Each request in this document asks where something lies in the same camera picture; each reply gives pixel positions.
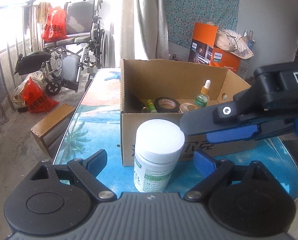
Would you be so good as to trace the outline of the green glue stick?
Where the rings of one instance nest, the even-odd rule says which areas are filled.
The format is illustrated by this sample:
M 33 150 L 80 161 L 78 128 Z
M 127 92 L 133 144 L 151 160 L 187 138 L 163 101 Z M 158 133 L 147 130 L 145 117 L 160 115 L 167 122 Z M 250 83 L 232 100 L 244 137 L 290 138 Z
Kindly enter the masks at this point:
M 148 111 L 150 113 L 157 113 L 156 107 L 154 106 L 154 103 L 152 102 L 151 99 L 148 99 L 146 103 L 147 103 Z

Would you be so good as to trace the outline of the black cylinder tube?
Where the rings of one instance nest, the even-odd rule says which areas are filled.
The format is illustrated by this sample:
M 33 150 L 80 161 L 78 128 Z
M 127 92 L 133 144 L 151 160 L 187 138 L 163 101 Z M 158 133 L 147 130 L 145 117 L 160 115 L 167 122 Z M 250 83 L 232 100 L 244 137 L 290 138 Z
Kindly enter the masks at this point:
M 134 113 L 144 113 L 147 111 L 146 105 L 141 102 L 134 94 L 129 94 L 128 101 L 130 108 Z

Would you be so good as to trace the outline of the red bag on floor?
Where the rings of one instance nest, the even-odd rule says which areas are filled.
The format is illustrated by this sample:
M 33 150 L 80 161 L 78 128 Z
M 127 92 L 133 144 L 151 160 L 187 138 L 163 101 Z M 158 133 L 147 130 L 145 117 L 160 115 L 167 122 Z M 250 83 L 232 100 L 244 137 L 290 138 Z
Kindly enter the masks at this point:
M 30 113 L 51 111 L 59 102 L 44 92 L 44 85 L 41 71 L 28 74 L 11 95 L 14 107 L 16 109 L 26 108 Z

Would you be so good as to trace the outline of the white cap on box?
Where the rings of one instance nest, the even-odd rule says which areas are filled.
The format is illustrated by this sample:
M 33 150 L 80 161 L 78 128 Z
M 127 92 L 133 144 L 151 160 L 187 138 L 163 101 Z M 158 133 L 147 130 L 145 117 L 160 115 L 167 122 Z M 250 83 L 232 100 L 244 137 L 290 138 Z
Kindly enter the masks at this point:
M 232 53 L 240 59 L 247 60 L 254 56 L 242 35 L 229 29 L 217 31 L 215 46 L 223 51 Z

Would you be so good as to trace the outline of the teal patterned wall cloth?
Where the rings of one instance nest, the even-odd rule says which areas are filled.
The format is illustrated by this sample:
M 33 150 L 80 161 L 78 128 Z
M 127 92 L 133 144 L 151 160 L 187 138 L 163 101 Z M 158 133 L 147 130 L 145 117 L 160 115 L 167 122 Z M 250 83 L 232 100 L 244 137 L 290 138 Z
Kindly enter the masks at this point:
M 236 30 L 239 0 L 164 0 L 169 41 L 190 48 L 196 22 Z

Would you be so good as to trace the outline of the white pill bottle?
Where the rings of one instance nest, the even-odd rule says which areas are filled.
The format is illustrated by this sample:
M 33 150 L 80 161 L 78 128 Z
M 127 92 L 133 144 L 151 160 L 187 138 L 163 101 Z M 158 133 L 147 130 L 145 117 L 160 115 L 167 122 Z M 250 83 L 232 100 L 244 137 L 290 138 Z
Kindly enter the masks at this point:
M 185 135 L 163 119 L 143 122 L 136 131 L 134 185 L 139 192 L 163 192 L 178 163 Z

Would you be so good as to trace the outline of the black electrical tape roll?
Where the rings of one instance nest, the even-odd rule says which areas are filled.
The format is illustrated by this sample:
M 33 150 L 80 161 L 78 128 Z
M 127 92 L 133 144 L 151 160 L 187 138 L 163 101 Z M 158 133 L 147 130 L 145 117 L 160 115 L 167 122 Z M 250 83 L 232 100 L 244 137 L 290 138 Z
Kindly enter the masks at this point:
M 154 106 L 158 113 L 178 113 L 180 103 L 168 97 L 159 97 L 154 101 Z

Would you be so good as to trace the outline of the orange Philips box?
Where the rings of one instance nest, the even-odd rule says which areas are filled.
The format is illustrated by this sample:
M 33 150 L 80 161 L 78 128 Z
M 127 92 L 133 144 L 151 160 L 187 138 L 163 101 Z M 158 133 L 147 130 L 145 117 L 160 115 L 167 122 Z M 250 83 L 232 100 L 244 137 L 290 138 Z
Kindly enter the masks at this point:
M 196 22 L 189 53 L 189 62 L 227 68 L 237 74 L 240 58 L 216 46 L 218 27 Z

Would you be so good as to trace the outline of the gold lid black jar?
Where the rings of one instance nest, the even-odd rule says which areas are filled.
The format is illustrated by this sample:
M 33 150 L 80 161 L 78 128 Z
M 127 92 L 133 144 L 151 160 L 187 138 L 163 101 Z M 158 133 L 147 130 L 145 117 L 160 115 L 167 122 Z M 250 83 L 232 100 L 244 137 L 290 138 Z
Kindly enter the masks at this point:
M 199 106 L 197 106 L 195 103 L 192 102 L 183 102 L 179 105 L 179 113 L 186 113 L 190 111 L 194 111 L 196 109 L 199 109 Z

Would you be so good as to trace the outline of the green dropper bottle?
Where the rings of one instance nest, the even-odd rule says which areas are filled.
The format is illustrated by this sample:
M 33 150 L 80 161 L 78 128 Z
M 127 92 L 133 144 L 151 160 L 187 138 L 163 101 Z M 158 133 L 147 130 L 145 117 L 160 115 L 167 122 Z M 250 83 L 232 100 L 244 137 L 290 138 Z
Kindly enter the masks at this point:
M 196 96 L 195 104 L 200 108 L 204 108 L 208 104 L 210 85 L 211 85 L 211 81 L 206 80 L 205 84 L 201 88 L 201 92 Z

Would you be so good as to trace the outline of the red plastic bag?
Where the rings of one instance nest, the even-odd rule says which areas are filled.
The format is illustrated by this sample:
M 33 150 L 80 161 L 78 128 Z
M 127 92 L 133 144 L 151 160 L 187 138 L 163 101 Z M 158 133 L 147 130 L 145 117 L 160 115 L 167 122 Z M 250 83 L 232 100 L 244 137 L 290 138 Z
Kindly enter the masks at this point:
M 49 8 L 47 20 L 41 38 L 45 42 L 54 42 L 67 38 L 66 11 L 61 7 Z

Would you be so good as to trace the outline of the white curtain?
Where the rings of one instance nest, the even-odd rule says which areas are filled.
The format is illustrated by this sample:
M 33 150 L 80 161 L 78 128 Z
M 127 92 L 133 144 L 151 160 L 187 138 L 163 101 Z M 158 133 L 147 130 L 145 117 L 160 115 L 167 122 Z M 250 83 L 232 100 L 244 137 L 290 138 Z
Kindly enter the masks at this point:
M 122 59 L 169 59 L 163 0 L 122 0 L 120 30 Z

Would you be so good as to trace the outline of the small wooden stool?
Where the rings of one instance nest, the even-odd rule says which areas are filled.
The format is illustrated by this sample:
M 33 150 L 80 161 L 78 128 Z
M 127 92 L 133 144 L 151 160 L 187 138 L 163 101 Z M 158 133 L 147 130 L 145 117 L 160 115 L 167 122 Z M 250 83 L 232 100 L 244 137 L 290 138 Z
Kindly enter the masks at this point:
M 52 146 L 54 142 L 60 137 L 62 133 L 59 133 L 54 137 L 49 144 L 45 142 L 45 136 L 48 135 L 54 128 L 63 123 L 70 115 L 75 112 L 75 107 L 64 103 L 57 109 L 50 112 L 42 120 L 40 120 L 36 125 L 34 125 L 30 131 L 33 138 L 37 142 L 39 148 L 48 156 L 52 157 L 49 147 Z

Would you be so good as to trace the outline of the wheelchair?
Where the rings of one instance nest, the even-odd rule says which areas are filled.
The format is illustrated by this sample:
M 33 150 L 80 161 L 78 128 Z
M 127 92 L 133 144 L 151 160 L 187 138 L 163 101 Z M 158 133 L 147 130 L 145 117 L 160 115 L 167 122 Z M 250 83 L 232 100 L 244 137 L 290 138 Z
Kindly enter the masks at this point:
M 18 75 L 40 70 L 46 82 L 45 92 L 54 96 L 62 88 L 78 91 L 80 74 L 88 72 L 90 85 L 96 72 L 108 67 L 108 33 L 101 26 L 103 0 L 71 0 L 65 4 L 66 38 L 43 42 L 43 50 L 19 55 Z

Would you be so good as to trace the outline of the open cardboard box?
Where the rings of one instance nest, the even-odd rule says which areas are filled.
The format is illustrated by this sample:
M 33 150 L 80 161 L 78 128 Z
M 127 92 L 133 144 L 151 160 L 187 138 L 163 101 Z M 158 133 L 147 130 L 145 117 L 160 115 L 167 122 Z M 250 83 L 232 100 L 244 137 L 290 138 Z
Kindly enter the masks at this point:
M 231 70 L 198 63 L 170 60 L 121 61 L 121 158 L 123 166 L 134 164 L 135 134 L 140 124 L 151 119 L 169 120 L 179 124 L 181 113 L 134 113 L 129 105 L 129 94 L 146 101 L 168 97 L 183 102 L 194 102 L 206 80 L 211 81 L 210 106 L 231 101 L 233 96 L 250 85 Z

